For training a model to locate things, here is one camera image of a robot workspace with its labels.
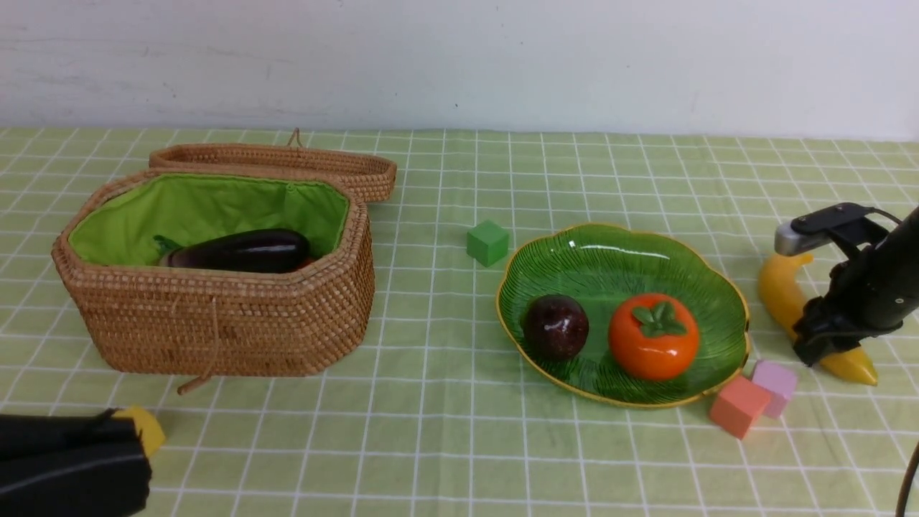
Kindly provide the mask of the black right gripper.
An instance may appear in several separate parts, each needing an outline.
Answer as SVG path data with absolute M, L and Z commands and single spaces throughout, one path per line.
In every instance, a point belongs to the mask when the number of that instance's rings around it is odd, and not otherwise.
M 806 302 L 801 317 L 792 325 L 792 334 L 794 353 L 808 367 L 830 355 L 857 349 L 861 340 L 873 336 L 868 327 L 854 323 L 825 298 Z

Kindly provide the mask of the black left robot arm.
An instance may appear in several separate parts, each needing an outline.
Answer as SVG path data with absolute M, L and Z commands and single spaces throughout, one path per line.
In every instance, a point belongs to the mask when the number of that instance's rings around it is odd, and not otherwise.
M 150 456 L 162 433 L 127 410 L 3 414 L 3 516 L 134 516 L 150 497 Z

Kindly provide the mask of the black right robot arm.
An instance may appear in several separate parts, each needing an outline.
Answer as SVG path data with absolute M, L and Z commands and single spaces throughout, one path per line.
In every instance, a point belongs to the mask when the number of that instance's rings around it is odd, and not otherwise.
M 917 210 L 900 220 L 886 210 L 837 203 L 780 227 L 775 250 L 797 256 L 827 244 L 846 261 L 831 269 L 827 292 L 807 301 L 792 327 L 793 349 L 807 366 L 899 330 L 918 304 Z

